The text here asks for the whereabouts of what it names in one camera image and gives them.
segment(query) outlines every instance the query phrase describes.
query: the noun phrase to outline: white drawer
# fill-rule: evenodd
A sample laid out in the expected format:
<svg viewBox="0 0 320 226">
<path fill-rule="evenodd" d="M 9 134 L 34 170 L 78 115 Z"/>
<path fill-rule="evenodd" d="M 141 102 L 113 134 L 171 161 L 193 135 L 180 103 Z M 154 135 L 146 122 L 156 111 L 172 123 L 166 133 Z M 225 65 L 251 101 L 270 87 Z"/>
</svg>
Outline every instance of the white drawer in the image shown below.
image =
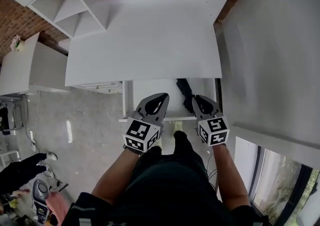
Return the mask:
<svg viewBox="0 0 320 226">
<path fill-rule="evenodd" d="M 216 101 L 214 78 L 187 78 L 187 80 L 194 95 L 207 96 Z M 175 78 L 123 81 L 123 119 L 119 122 L 126 122 L 142 99 L 157 93 L 168 93 L 170 96 L 164 121 L 195 120 L 196 117 L 184 107 L 185 98 L 176 82 Z"/>
<path fill-rule="evenodd" d="M 123 84 L 120 81 L 113 81 L 99 82 L 93 84 L 82 84 L 76 85 L 74 87 L 102 94 L 119 94 L 122 93 Z"/>
</svg>

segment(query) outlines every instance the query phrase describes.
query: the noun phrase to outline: window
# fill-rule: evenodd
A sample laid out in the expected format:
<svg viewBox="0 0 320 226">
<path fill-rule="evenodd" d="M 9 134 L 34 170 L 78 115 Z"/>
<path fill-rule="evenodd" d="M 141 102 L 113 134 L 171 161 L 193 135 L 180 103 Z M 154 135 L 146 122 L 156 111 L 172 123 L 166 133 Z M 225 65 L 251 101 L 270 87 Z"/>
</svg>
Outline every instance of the window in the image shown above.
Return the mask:
<svg viewBox="0 0 320 226">
<path fill-rule="evenodd" d="M 259 147 L 249 192 L 255 209 L 274 226 L 297 226 L 319 171 Z"/>
</svg>

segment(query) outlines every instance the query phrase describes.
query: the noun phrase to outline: white sneaker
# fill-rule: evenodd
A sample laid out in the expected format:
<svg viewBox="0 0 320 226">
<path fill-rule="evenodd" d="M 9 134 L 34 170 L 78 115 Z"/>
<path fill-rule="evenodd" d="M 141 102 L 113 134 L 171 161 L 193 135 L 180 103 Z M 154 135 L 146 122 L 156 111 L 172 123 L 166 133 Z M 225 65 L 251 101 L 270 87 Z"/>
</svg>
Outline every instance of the white sneaker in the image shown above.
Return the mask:
<svg viewBox="0 0 320 226">
<path fill-rule="evenodd" d="M 174 130 L 173 130 L 173 133 L 172 133 L 173 139 L 175 139 L 175 132 L 176 132 L 176 131 L 181 131 L 181 132 L 183 132 L 183 129 L 182 129 L 182 121 L 174 121 Z"/>
<path fill-rule="evenodd" d="M 58 160 L 58 157 L 53 152 L 47 152 L 46 153 L 46 159 L 47 160 Z"/>
<path fill-rule="evenodd" d="M 155 147 L 155 146 L 159 146 L 161 148 L 161 150 L 163 150 L 161 137 L 151 145 L 151 147 Z"/>
<path fill-rule="evenodd" d="M 50 176 L 50 177 L 52 177 L 52 178 L 55 178 L 55 174 L 54 174 L 54 172 L 50 169 L 49 165 L 46 163 L 44 166 L 46 167 L 45 173 L 48 174 L 48 176 Z"/>
</svg>

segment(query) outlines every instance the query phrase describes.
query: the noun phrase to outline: open drawer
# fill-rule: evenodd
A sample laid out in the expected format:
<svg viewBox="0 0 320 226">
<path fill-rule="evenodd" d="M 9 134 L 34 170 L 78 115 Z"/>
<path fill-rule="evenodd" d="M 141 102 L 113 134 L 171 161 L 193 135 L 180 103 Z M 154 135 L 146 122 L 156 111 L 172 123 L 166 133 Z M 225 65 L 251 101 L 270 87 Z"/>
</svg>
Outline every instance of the open drawer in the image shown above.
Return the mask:
<svg viewBox="0 0 320 226">
<path fill-rule="evenodd" d="M 207 96 L 216 101 L 214 78 L 187 78 L 187 80 L 194 95 Z M 123 119 L 120 119 L 119 122 L 127 122 L 128 117 L 132 115 L 142 99 L 158 93 L 168 93 L 170 96 L 164 121 L 195 120 L 196 117 L 184 107 L 185 98 L 176 82 L 175 78 L 123 81 Z"/>
</svg>

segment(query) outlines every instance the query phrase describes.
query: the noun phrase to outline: concrete floor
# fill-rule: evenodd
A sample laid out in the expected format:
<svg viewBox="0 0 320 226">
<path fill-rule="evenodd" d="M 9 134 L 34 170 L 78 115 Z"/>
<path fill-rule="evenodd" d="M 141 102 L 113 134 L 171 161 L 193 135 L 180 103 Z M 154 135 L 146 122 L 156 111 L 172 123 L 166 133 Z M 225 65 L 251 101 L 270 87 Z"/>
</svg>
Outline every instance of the concrete floor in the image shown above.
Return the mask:
<svg viewBox="0 0 320 226">
<path fill-rule="evenodd" d="M 51 151 L 58 156 L 58 161 L 48 161 L 55 176 L 63 183 L 68 183 L 67 192 L 70 199 L 76 200 L 80 192 L 91 192 L 102 174 L 112 165 L 123 151 L 122 130 L 122 95 L 101 94 L 92 91 L 72 88 L 67 92 L 40 92 L 28 94 L 28 121 L 26 130 L 30 136 L 32 131 L 36 145 L 41 152 Z M 25 97 L 21 101 L 26 111 Z M 212 155 L 212 148 L 202 144 L 197 136 L 196 121 L 183 122 L 183 130 L 187 133 L 193 149 L 202 157 L 205 166 Z M 172 132 L 174 124 L 166 122 L 162 134 L 163 154 L 174 151 Z M 31 141 L 27 138 L 25 128 L 5 137 L 10 149 L 17 149 L 21 159 L 34 154 Z M 214 158 L 210 160 L 208 171 L 215 169 Z M 55 187 L 56 180 L 42 178 Z M 25 187 L 31 189 L 33 181 Z M 211 179 L 215 184 L 216 177 Z M 31 198 L 21 200 L 21 210 L 30 214 Z"/>
</svg>

